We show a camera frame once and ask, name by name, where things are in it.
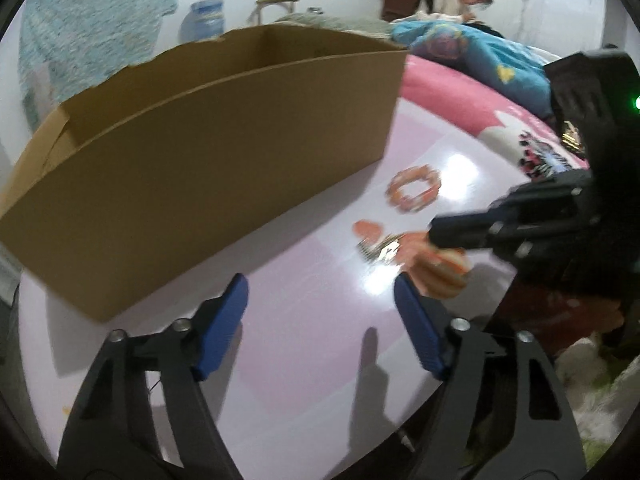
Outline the pink floral blanket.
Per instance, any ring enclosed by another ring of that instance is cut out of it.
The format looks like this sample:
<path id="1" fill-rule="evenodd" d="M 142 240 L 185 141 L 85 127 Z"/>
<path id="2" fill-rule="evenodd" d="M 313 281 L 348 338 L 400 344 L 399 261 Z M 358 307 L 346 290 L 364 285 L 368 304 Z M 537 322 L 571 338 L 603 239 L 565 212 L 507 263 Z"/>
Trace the pink floral blanket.
<path id="1" fill-rule="evenodd" d="M 463 130 L 529 179 L 587 167 L 535 115 L 452 68 L 407 56 L 400 96 Z"/>

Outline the blue patterned quilt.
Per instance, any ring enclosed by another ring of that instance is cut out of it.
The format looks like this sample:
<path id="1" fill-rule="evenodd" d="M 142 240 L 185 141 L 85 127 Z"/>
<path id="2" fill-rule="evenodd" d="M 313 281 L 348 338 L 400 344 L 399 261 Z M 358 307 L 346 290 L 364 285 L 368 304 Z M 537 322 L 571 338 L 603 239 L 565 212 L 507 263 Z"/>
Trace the blue patterned quilt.
<path id="1" fill-rule="evenodd" d="M 392 39 L 419 58 L 464 73 L 540 119 L 552 115 L 548 63 L 529 46 L 448 21 L 402 22 Z"/>

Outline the silver comb hair clip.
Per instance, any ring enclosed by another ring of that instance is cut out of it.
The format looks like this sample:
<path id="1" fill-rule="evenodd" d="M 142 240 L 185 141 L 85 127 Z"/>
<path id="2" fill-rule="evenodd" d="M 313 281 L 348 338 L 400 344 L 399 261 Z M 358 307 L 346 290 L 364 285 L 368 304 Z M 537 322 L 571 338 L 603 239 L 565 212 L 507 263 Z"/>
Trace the silver comb hair clip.
<path id="1" fill-rule="evenodd" d="M 387 235 L 379 242 L 370 244 L 360 240 L 357 248 L 367 262 L 392 262 L 400 248 L 400 235 Z"/>

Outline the brown cardboard box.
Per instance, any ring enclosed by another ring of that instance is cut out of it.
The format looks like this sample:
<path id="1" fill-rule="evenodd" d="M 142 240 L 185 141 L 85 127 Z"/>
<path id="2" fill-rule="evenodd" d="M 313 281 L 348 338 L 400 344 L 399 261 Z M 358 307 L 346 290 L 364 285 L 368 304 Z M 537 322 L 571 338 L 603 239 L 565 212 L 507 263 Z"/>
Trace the brown cardboard box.
<path id="1" fill-rule="evenodd" d="M 406 52 L 267 25 L 190 42 L 55 107 L 1 194 L 1 241 L 89 318 L 114 318 L 380 160 Z"/>

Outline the water cooler bottle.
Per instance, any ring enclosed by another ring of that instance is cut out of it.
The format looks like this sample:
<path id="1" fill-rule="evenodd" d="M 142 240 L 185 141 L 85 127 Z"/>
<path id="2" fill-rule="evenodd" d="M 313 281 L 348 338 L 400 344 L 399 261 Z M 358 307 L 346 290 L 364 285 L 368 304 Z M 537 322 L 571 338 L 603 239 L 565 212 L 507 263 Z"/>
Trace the water cooler bottle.
<path id="1" fill-rule="evenodd" d="M 191 4 L 180 27 L 182 44 L 217 38 L 224 33 L 224 0 L 198 0 Z"/>

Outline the teal patterned hanging cloth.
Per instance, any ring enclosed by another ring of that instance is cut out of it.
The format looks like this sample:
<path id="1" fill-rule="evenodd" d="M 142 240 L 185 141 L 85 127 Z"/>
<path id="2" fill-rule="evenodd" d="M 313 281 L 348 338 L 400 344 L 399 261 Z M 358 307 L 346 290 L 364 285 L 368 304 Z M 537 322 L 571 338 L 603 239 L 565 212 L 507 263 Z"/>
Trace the teal patterned hanging cloth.
<path id="1" fill-rule="evenodd" d="M 148 60 L 177 0 L 26 0 L 18 73 L 29 128 L 51 110 Z"/>

